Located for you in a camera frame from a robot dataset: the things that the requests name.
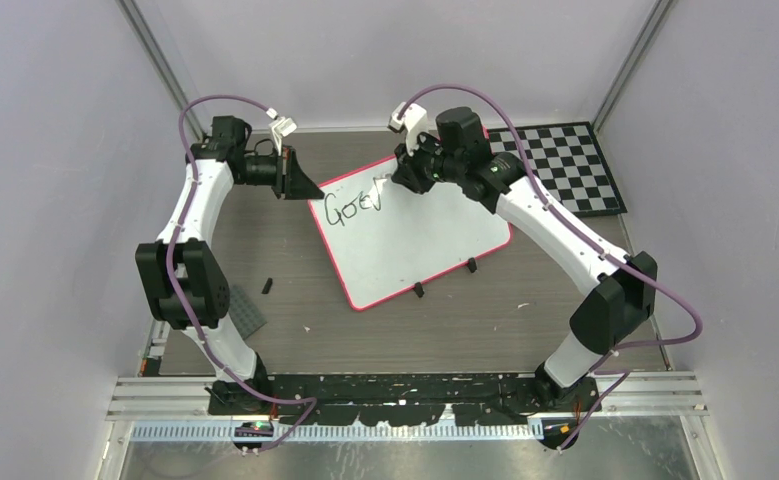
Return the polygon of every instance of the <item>gray wood surface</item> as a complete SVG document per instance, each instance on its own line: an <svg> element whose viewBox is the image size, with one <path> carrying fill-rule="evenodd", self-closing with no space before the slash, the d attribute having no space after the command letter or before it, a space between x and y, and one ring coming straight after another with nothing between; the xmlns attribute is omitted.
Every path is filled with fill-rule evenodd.
<svg viewBox="0 0 779 480"><path fill-rule="evenodd" d="M305 133L287 138L321 183L389 156L390 132ZM617 217L588 219L625 246ZM273 373L532 371L560 344L582 298L560 267L515 231L503 250L364 312L348 305L309 208L267 187L236 186L218 217L212 250L268 324L248 339ZM260 291L274 279L268 295ZM631 339L649 339L649 323ZM659 349L635 349L609 367L663 368ZM212 372L197 347L172 333L163 374Z"/></svg>

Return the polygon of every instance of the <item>white backdrop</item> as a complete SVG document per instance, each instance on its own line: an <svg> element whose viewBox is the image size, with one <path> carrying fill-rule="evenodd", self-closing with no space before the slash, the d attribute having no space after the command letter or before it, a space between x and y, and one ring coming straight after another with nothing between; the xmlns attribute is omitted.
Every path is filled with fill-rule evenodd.
<svg viewBox="0 0 779 480"><path fill-rule="evenodd" d="M438 82L476 86L523 123L591 120L654 2L138 3L189 97L242 94L301 127L357 128L384 127L401 101ZM458 104L494 118L464 94L424 101L434 115ZM219 103L199 112L204 124L210 112L245 115Z"/></svg>

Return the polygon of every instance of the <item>black checkerboard frame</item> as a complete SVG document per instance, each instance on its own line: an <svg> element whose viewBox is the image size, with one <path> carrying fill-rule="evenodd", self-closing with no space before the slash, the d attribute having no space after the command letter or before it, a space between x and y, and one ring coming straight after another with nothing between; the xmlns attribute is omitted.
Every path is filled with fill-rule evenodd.
<svg viewBox="0 0 779 480"><path fill-rule="evenodd" d="M517 128L542 185L578 217L627 212L589 122ZM518 149L507 129L489 130L492 152Z"/></svg>

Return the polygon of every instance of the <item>red border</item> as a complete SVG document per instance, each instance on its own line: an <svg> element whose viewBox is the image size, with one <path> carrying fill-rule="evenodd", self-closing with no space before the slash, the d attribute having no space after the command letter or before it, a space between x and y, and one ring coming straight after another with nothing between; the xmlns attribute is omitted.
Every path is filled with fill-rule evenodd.
<svg viewBox="0 0 779 480"><path fill-rule="evenodd" d="M362 172L363 170L368 170L369 168L376 167L376 166L378 166L378 165L380 165L382 163L389 162L389 161L394 161L394 160L395 160L395 157L392 156L392 157L386 157L386 158L384 158L382 160L378 160L378 161L373 162L373 163L369 163L368 165L364 165L364 166L362 166L360 168L352 170L352 171L350 171L350 172L348 172L348 173L346 173L344 175L341 175L339 177L336 177L336 178L334 178L332 180L328 180L326 182L323 182L323 183L321 183L319 185L319 187L323 188L323 187L325 187L327 185L330 185L331 183L338 182L339 180L342 180L343 178L347 178L347 177L350 177L351 175L354 175L356 173ZM369 308L371 308L371 307L373 307L373 306L375 306L375 305L377 305L379 303L383 303L383 302L385 302L387 300L391 300L391 299L397 297L398 295L401 295L402 293L409 292L410 290L415 288L415 285L410 285L409 287L405 287L405 288L403 288L403 289L401 289L401 290L399 290L399 291L397 291L397 292L395 292L395 293L393 293L391 295L388 295L388 296L386 296L384 298L381 298L380 300L377 300L376 302L371 303L369 305L366 305L364 307L357 307L356 305L354 305L353 302L351 301L351 295L348 293L348 286L345 285L345 280L342 278L342 273L339 271L339 265L336 264L336 259L333 258L333 252L330 250L330 244L327 242L327 237L324 235L324 230L321 229L321 223L318 220L318 215L315 213L315 208L313 208L313 206L312 206L313 204L312 204L311 201L307 202L307 204L309 205L310 212L312 212L312 218L315 221L315 226L318 228L318 233L321 235L321 241L324 242L324 248L327 250L327 254L330 255L330 263L333 264L333 269L336 270L336 276L339 278L339 283L342 284L342 290L345 292L345 298L348 300L348 305L350 305L351 308L354 309L354 311L362 312L364 310L368 310ZM506 242L504 242L502 245L499 245L499 246L497 246L497 247L495 247L495 248L493 248L491 250L488 250L486 252L481 253L480 255L478 255L475 258L485 257L486 255L489 255L490 253L494 253L494 252L496 252L498 250L501 250L502 248L504 248L507 245L509 245L509 243L513 240L513 226L510 225L509 222L507 223L507 229L510 231L510 236L507 238ZM447 275L447 274L453 272L454 270L456 270L456 269L458 269L460 267L464 267L467 263L468 262L460 263L460 264L458 264L456 266L453 266L453 267L445 270L444 272L437 273L436 275L433 275L433 276L431 276L429 278L421 280L421 284L424 285L425 283L427 283L427 282L429 282L429 281L431 281L431 280L433 280L435 278L439 278L439 277L441 277L443 275Z"/></svg>

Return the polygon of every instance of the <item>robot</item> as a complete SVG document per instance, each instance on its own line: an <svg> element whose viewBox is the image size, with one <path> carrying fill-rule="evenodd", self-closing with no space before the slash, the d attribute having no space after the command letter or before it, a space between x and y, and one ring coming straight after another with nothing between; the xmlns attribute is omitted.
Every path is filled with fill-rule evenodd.
<svg viewBox="0 0 779 480"><path fill-rule="evenodd" d="M191 146L195 162L186 166L183 192L168 225L155 242L140 244L136 250L136 263L154 318L189 336L215 366L216 382L209 389L209 413L213 415L268 413L272 411L272 397L287 391L280 385L282 376L270 380L260 357L237 333L228 315L229 285L211 250L221 204L234 185L267 185L285 200L324 198L321 189L301 170L295 149L282 143L282 138L295 129L294 122L276 112L272 118L274 150L259 155L247 150L250 125L234 117L215 117L210 135ZM496 403L510 412L524 411L524 415L530 411L574 412L575 404L590 405L596 393L595 381L588 374L654 309L654 288L622 271L611 262L611 257L651 279L657 277L656 262L645 252L629 256L562 208L547 191L532 188L531 179L516 156L492 152L481 120L470 108L440 113L436 117L438 136L428 133L427 126L427 112L414 103L402 104L392 114L389 128L404 134L404 141L395 149L397 170L391 180L421 195L426 195L437 182L457 184L470 201L480 203L481 208L531 237L585 295L569 321L569 334L539 365L535 375L507 379L517 395L504 394L503 382L507 380L493 380L492 396L500 395ZM546 198L540 198L540 191ZM181 221L183 205L192 194L194 201ZM601 245L603 253L589 249L574 231L553 218L547 211L550 205L560 206L570 223ZM175 230L178 225L179 235ZM193 328L184 303L169 281L166 245L172 235L177 237L170 268L176 270L179 286L200 323L199 328ZM307 410L290 407L286 411L303 412L296 425L311 415L316 404L333 400L330 394L323 397L324 390L309 387L314 382L306 377L296 380L300 384L293 391L313 394L315 402ZM382 385L374 377L379 376L369 378L371 390L363 397L368 397L363 405L374 403L374 385ZM351 391L355 403L356 389ZM274 403L292 406L304 402ZM506 418L521 421L518 415ZM562 438L546 445L557 446L558 441Z"/></svg>

